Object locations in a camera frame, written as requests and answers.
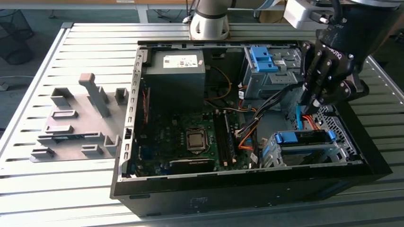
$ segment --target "blue plastic latch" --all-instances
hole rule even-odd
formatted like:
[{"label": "blue plastic latch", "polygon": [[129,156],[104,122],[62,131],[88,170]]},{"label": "blue plastic latch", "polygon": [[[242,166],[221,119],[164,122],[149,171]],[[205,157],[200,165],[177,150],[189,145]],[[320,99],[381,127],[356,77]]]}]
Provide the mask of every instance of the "blue plastic latch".
[{"label": "blue plastic latch", "polygon": [[277,72],[277,66],[272,62],[272,54],[269,54],[266,47],[253,46],[250,57],[257,66],[257,72]]},{"label": "blue plastic latch", "polygon": [[282,138],[280,137],[278,134],[274,135],[274,139],[277,144],[282,143]]},{"label": "blue plastic latch", "polygon": [[278,133],[284,143],[297,143],[297,137],[293,132],[281,132]]},{"label": "blue plastic latch", "polygon": [[328,131],[328,136],[329,136],[332,141],[336,141],[336,135],[334,135],[334,132],[332,130]]},{"label": "blue plastic latch", "polygon": [[268,153],[268,151],[269,151],[269,146],[266,146],[266,148],[264,150],[262,157],[265,157],[265,154]]}]

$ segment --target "metal table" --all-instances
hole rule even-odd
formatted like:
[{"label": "metal table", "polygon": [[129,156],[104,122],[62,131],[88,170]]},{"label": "metal table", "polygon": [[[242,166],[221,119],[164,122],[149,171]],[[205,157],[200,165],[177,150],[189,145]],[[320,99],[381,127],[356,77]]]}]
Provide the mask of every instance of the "metal table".
[{"label": "metal table", "polygon": [[[237,40],[304,39],[312,31],[288,25],[232,24]],[[138,219],[109,199],[113,159],[30,163],[36,137],[49,115],[54,87],[93,72],[105,90],[129,86],[137,40],[185,40],[182,24],[64,24],[0,140],[0,223],[26,226],[402,226],[404,95],[368,58],[361,78],[370,94],[352,108],[393,174],[329,199],[258,209]]]}]

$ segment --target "ram slot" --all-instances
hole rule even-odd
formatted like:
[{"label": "ram slot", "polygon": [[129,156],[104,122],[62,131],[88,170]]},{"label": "ram slot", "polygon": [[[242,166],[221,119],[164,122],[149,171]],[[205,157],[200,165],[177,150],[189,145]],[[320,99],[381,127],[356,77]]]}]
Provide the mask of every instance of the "ram slot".
[{"label": "ram slot", "polygon": [[217,111],[213,113],[213,124],[220,165],[229,166],[236,162],[236,154],[233,137],[228,126],[228,117],[225,112]]}]

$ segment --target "green motherboard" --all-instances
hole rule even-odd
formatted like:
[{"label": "green motherboard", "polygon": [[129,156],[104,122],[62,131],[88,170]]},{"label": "green motherboard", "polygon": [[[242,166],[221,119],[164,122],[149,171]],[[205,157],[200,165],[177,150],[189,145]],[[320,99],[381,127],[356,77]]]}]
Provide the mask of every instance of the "green motherboard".
[{"label": "green motherboard", "polygon": [[[234,149],[234,160],[224,164],[220,160],[217,138],[214,131],[213,112],[157,115],[148,124],[153,129],[148,133],[148,142],[142,143],[136,162],[140,176],[168,175],[169,161],[188,158],[212,159],[213,171],[246,169],[249,164],[249,151]],[[230,132],[240,128],[237,113],[228,112]],[[204,143],[202,150],[190,151],[192,133],[200,132]]]}]

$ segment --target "trash bin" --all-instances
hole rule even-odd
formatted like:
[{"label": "trash bin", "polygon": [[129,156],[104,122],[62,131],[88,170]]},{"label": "trash bin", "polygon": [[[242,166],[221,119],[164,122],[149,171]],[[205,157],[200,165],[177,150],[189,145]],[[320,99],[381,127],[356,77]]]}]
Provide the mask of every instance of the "trash bin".
[{"label": "trash bin", "polygon": [[0,27],[16,40],[26,40],[34,34],[18,9],[0,9]]},{"label": "trash bin", "polygon": [[14,16],[13,10],[12,14],[1,16],[4,10],[0,11],[0,57],[10,64],[20,65],[32,60],[33,53],[25,43],[25,39],[32,37],[30,27],[22,27],[18,21],[21,21],[20,16]]}]

